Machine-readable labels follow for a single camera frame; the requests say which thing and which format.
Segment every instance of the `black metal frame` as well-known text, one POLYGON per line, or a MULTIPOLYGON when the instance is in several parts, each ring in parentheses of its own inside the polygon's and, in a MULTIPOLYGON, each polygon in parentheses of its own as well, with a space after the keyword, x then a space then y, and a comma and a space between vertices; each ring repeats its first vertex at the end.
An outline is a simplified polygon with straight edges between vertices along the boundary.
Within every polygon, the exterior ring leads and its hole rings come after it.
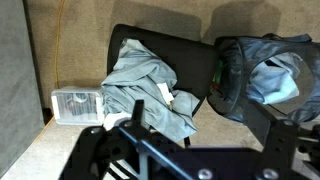
POLYGON ((103 127, 83 130, 60 179, 102 179, 110 163, 120 159, 143 180, 307 179, 291 169, 297 147, 310 155, 309 165, 319 173, 320 126, 308 131, 292 121, 270 121, 262 153, 250 148, 184 149, 144 129, 143 109, 143 100, 136 101, 132 120, 109 132, 103 127))

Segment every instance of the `black bag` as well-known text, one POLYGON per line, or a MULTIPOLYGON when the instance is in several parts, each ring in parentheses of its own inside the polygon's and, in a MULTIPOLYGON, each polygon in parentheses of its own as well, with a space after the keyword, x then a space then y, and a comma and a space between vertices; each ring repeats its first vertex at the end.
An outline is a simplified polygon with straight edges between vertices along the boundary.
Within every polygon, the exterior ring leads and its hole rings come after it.
POLYGON ((320 45, 311 41, 308 35, 290 38, 274 34, 267 34, 262 38, 217 38, 215 47, 225 69, 221 74, 221 87, 218 88, 221 92, 210 94, 207 98, 209 104, 218 114, 239 122, 246 123, 252 118, 257 121, 261 121, 261 118, 274 118, 261 114, 263 106, 249 100, 246 86, 251 72, 259 63, 278 54, 293 52, 308 65, 313 76, 313 90, 299 108, 282 119, 298 123, 313 120, 320 114, 320 45))

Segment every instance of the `crumpled fabric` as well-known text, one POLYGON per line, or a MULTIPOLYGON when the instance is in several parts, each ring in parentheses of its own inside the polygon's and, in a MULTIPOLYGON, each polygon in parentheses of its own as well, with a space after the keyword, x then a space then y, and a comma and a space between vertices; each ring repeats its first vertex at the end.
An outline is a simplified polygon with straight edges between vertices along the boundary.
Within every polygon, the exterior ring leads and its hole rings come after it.
POLYGON ((173 141, 196 132, 192 112, 199 100, 192 94, 173 90, 175 72, 138 40, 123 41, 113 72, 102 82, 105 113, 132 113, 135 100, 145 105, 142 126, 157 131, 173 141), (156 84, 166 83, 174 96, 172 111, 156 84))
POLYGON ((282 53, 268 60, 274 65, 260 63, 251 73, 247 86, 250 99, 261 104, 275 104, 299 96, 294 79, 300 73, 302 59, 295 53, 282 53))

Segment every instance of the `black office chair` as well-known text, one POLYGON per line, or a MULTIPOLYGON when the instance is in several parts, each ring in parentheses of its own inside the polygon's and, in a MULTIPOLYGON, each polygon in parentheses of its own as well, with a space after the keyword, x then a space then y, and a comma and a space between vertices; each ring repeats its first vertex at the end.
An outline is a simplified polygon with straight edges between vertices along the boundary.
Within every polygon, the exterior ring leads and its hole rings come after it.
MULTIPOLYGON (((217 65, 218 55, 215 48, 201 42, 118 24, 114 27, 110 39, 107 74, 112 72, 116 64, 120 45, 125 38, 140 40, 175 71, 178 82, 174 89, 192 93, 200 100, 192 113, 196 114, 208 95, 217 65)), ((184 143, 186 146, 190 145, 189 137, 184 139, 184 143)))

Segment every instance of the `small white box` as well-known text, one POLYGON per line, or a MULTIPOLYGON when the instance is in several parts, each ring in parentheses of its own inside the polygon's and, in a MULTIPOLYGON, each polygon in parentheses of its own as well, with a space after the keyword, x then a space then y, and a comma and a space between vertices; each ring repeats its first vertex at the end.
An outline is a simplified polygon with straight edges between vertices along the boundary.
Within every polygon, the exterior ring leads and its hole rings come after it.
POLYGON ((51 93, 58 124, 102 125, 104 121, 101 88, 65 87, 51 93))

